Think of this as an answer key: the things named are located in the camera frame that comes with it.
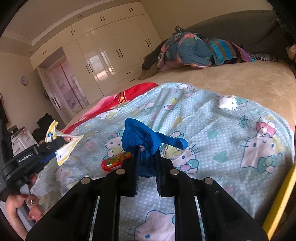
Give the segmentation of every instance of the beige wall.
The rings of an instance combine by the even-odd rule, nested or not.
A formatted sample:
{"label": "beige wall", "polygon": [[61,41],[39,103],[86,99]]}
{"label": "beige wall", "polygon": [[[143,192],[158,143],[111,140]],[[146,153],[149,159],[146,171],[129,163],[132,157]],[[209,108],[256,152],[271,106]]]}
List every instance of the beige wall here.
{"label": "beige wall", "polygon": [[[20,83],[23,75],[28,79],[27,86]],[[33,71],[29,57],[0,53],[0,93],[9,120],[8,128],[26,126],[32,132],[45,113],[64,125],[51,101],[44,97],[42,82],[38,72]]]}
{"label": "beige wall", "polygon": [[236,11],[272,10],[266,0],[141,0],[141,3],[162,40],[169,38],[177,25],[187,28],[203,20]]}

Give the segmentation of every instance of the yellow edge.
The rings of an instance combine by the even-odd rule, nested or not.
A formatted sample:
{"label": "yellow edge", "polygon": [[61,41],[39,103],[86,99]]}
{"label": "yellow edge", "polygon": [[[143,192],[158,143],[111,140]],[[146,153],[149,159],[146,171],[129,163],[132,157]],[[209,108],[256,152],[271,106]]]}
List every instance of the yellow edge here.
{"label": "yellow edge", "polygon": [[295,182],[296,163],[294,163],[291,169],[289,170],[262,226],[264,231],[267,233],[269,240],[272,238],[272,235],[274,234],[276,227],[279,224],[279,221],[286,208]]}

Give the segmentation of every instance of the hello kitty blanket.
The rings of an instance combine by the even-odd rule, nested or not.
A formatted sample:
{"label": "hello kitty blanket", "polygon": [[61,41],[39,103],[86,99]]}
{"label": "hello kitty blanket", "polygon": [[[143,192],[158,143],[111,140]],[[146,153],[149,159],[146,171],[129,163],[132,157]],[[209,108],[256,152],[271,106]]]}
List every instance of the hello kitty blanket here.
{"label": "hello kitty blanket", "polygon": [[[236,96],[165,83],[72,131],[84,138],[61,167],[51,160],[31,190],[46,211],[82,177],[107,174],[101,162],[123,151],[126,118],[186,139],[185,150],[162,145],[161,155],[190,177],[215,179],[259,222],[294,159],[293,131],[277,113]],[[154,177],[140,178],[136,197],[121,198],[120,240],[175,240],[174,199],[158,196]]]}

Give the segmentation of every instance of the gray fabric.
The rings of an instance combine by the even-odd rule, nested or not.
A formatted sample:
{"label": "gray fabric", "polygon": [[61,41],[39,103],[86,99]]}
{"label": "gray fabric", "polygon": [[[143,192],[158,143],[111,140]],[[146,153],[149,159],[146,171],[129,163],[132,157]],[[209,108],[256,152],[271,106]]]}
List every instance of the gray fabric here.
{"label": "gray fabric", "polygon": [[290,63],[286,52],[289,42],[276,19],[276,14],[269,10],[240,11],[202,21],[185,31],[234,42],[247,53],[270,53]]}

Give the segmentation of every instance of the silver screw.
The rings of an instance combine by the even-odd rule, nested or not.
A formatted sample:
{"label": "silver screw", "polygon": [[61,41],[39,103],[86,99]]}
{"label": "silver screw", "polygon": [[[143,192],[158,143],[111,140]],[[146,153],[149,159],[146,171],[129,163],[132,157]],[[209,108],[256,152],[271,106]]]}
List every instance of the silver screw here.
{"label": "silver screw", "polygon": [[84,177],[81,179],[82,184],[88,184],[90,181],[91,181],[91,179],[89,177]]}
{"label": "silver screw", "polygon": [[172,169],[172,170],[170,170],[170,174],[172,174],[172,175],[178,175],[179,174],[179,171],[177,169]]}
{"label": "silver screw", "polygon": [[119,168],[119,169],[116,170],[116,173],[117,173],[118,175],[125,174],[125,172],[126,172],[126,171],[125,171],[123,168]]}
{"label": "silver screw", "polygon": [[207,178],[205,179],[205,183],[211,185],[211,184],[214,183],[214,180],[213,180],[212,178],[210,178],[210,177],[207,177]]}

